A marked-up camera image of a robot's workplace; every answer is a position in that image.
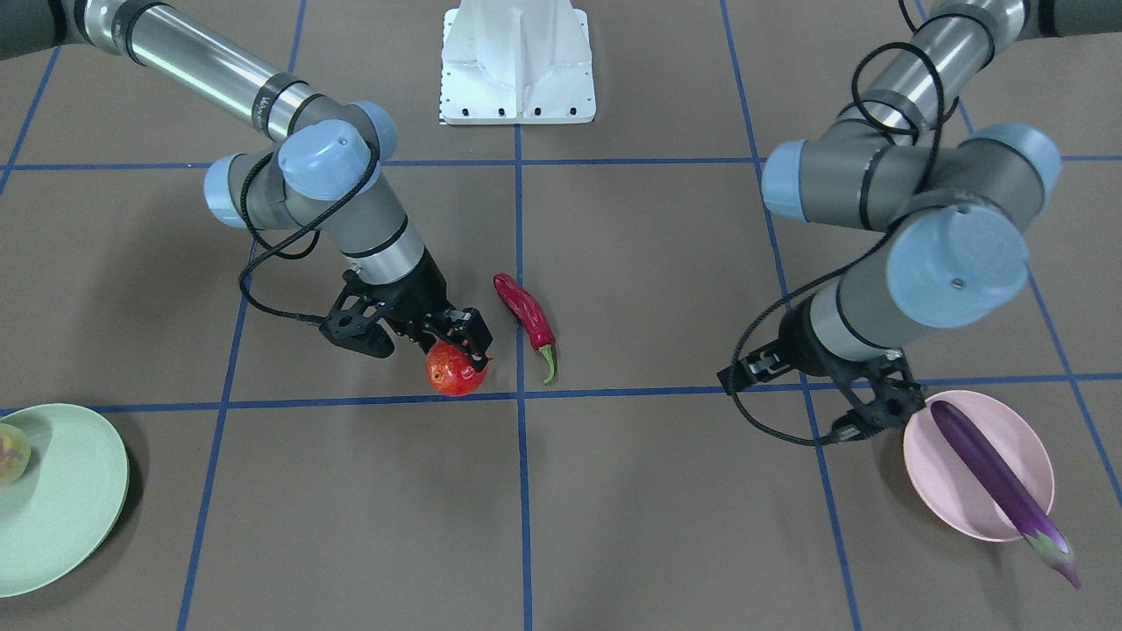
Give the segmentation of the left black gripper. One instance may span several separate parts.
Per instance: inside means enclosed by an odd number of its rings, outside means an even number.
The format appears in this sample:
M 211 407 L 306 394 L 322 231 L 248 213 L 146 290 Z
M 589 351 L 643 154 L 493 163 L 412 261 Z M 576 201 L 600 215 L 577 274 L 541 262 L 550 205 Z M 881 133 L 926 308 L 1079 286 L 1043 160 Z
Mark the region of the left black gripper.
M 849 411 L 834 420 L 829 431 L 821 437 L 825 441 L 862 441 L 886 429 L 902 429 L 926 406 L 926 390 L 914 379 L 902 351 L 877 351 L 871 359 L 857 362 L 836 356 L 813 338 L 808 308 L 795 307 L 787 312 L 780 321 L 778 339 L 745 351 L 749 336 L 775 312 L 778 308 L 767 307 L 749 321 L 735 344 L 732 359 L 717 372 L 721 391 L 732 397 L 741 417 L 763 435 L 781 441 L 794 440 L 793 435 L 751 415 L 741 401 L 741 392 L 773 382 L 789 372 L 830 379 L 834 388 L 849 403 Z

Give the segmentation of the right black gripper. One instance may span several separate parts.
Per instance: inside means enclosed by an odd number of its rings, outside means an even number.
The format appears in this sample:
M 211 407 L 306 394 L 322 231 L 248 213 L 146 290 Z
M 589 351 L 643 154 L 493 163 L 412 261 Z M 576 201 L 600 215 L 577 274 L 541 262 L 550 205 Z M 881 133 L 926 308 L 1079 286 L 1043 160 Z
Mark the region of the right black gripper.
M 430 252 L 412 272 L 388 284 L 367 283 L 352 269 L 342 278 L 344 287 L 319 324 L 329 342 L 386 358 L 395 351 L 390 336 L 396 335 L 423 354 L 438 341 L 465 356 L 475 372 L 488 367 L 493 332 L 476 308 L 458 310 L 449 303 L 444 275 Z

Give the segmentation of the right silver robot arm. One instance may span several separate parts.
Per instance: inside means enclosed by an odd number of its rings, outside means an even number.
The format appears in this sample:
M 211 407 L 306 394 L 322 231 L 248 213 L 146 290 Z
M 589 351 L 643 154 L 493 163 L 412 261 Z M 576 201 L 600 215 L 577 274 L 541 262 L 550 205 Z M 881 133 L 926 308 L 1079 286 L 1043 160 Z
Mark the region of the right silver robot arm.
M 381 176 L 398 140 L 381 107 L 337 103 L 164 1 L 4 1 L 3 60 L 68 44 L 151 68 L 269 140 L 260 154 L 214 161 L 204 179 L 209 211 L 258 246 L 238 276 L 256 310 L 313 326 L 349 351 L 385 358 L 401 337 L 425 354 L 445 346 L 476 374 L 486 371 L 493 333 L 480 312 L 448 300 L 444 276 Z M 349 265 L 327 316 L 252 298 L 252 272 L 298 259 L 293 244 L 322 235 Z

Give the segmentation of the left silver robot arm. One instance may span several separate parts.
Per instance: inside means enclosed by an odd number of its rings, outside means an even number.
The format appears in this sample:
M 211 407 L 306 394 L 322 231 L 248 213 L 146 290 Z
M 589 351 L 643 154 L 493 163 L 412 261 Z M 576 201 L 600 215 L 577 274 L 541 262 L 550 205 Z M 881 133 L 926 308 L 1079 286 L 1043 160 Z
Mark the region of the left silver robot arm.
M 937 1 L 910 31 L 859 61 L 828 131 L 778 146 L 762 170 L 770 213 L 880 236 L 767 307 L 719 372 L 749 426 L 787 443 L 846 443 L 905 426 L 927 397 L 905 346 L 977 323 L 1026 287 L 1026 228 L 1054 195 L 1061 150 L 1026 124 L 990 125 L 942 149 L 942 125 L 1000 53 L 1119 33 L 1119 3 Z M 787 435 L 742 403 L 742 392 L 789 372 L 830 379 L 849 403 L 826 435 Z

